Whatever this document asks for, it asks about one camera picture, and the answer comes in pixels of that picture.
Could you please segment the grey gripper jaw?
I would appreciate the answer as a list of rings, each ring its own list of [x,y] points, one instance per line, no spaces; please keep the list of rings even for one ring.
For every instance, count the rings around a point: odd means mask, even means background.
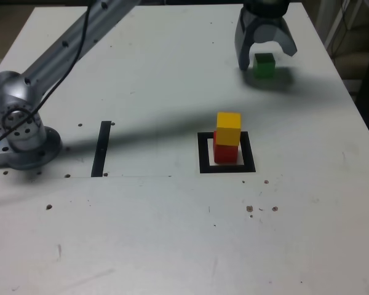
[[[254,43],[276,42],[284,54],[292,57],[297,53],[297,47],[283,18],[277,22],[263,23],[253,33]]]
[[[241,71],[246,71],[249,67],[250,48],[255,43],[254,33],[259,24],[258,17],[243,6],[240,10],[234,37],[237,61]]]

